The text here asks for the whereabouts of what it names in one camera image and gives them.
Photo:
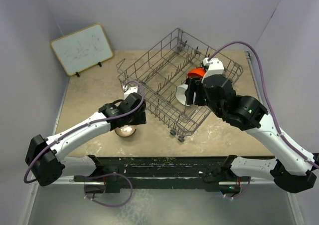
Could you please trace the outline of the white bowl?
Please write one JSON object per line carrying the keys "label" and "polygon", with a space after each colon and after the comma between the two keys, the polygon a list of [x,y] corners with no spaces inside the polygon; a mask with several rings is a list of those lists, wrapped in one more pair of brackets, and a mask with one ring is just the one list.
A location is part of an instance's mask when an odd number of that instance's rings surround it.
{"label": "white bowl", "polygon": [[178,100],[179,103],[181,103],[184,106],[187,106],[186,96],[185,96],[185,92],[187,88],[188,88],[187,84],[182,84],[176,88],[176,92],[175,92],[176,99]]}

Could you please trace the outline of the orange bowl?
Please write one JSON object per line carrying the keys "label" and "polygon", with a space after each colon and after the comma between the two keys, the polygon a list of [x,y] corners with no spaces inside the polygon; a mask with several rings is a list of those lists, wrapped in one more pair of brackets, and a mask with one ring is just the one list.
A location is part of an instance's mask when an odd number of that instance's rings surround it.
{"label": "orange bowl", "polygon": [[187,74],[187,77],[200,77],[202,78],[205,75],[206,71],[202,67],[197,67],[190,70]]}

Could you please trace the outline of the brown glazed bowl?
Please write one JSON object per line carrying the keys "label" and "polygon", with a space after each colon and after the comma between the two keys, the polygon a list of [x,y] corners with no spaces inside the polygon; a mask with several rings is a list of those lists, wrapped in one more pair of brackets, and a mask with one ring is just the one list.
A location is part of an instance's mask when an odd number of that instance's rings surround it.
{"label": "brown glazed bowl", "polygon": [[115,133],[120,136],[120,137],[129,137],[131,135],[133,135],[137,130],[136,125],[125,125],[123,127],[120,128],[116,128],[115,129]]}

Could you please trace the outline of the grey wire dish rack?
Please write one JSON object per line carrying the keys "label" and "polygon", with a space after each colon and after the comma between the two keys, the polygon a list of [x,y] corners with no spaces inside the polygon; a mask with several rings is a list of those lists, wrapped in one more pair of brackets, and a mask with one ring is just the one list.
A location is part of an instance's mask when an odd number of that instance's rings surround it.
{"label": "grey wire dish rack", "polygon": [[139,82],[145,90],[146,109],[162,121],[170,134],[184,142],[210,114],[207,107],[185,106],[175,97],[178,86],[185,84],[191,69],[201,66],[215,49],[183,31],[175,29],[135,62],[127,58],[117,65],[121,84]]}

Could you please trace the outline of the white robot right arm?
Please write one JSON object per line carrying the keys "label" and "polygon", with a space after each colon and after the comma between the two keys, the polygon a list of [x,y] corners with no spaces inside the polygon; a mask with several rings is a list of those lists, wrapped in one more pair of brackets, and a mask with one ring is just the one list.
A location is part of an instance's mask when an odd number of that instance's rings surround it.
{"label": "white robot right arm", "polygon": [[267,108],[252,96],[237,95],[232,82],[221,74],[186,80],[186,103],[207,106],[218,118],[246,132],[275,156],[273,159],[249,159],[229,155],[222,166],[222,177],[256,177],[273,181],[279,188],[299,193],[313,188],[313,173],[319,155],[308,152],[275,127]]}

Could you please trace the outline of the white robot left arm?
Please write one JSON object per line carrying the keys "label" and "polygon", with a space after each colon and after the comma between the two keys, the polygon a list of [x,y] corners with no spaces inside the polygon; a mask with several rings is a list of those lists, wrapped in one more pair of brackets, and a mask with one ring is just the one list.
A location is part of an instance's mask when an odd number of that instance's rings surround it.
{"label": "white robot left arm", "polygon": [[43,138],[36,135],[30,140],[25,162],[28,166],[23,181],[33,173],[34,181],[48,186],[60,177],[83,176],[97,181],[105,173],[104,165],[93,155],[75,158],[68,154],[91,139],[126,125],[146,123],[146,103],[136,92],[124,100],[103,105],[91,117],[59,134]]}

